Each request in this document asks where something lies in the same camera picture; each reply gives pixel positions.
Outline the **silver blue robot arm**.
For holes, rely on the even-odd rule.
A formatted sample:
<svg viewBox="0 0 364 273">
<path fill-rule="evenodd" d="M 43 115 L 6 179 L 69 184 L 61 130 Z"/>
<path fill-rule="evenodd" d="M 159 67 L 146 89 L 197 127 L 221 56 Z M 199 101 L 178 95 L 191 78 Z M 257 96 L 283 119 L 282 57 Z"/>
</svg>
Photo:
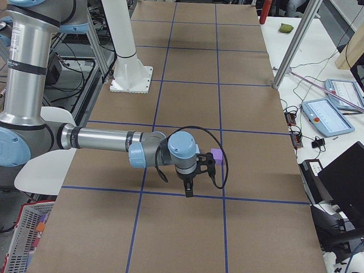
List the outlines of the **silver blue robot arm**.
<svg viewBox="0 0 364 273">
<path fill-rule="evenodd" d="M 8 1 L 7 10 L 13 29 L 1 112 L 1 166 L 23 165 L 54 150 L 123 151 L 135 168 L 175 166 L 185 195 L 192 197 L 197 147 L 190 133 L 178 131 L 166 137 L 160 132 L 90 129 L 41 117 L 51 36 L 87 32 L 87 2 Z"/>
</svg>

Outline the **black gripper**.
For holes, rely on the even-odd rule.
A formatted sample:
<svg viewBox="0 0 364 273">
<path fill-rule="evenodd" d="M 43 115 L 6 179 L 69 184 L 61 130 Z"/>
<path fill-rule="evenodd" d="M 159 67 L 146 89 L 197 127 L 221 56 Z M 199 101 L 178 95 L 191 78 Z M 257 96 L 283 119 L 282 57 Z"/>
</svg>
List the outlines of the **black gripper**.
<svg viewBox="0 0 364 273">
<path fill-rule="evenodd" d="M 177 176 L 182 179 L 184 183 L 184 190 L 186 197 L 193 197 L 193 179 L 196 177 L 195 171 L 191 173 L 182 173 L 177 171 Z"/>
</svg>

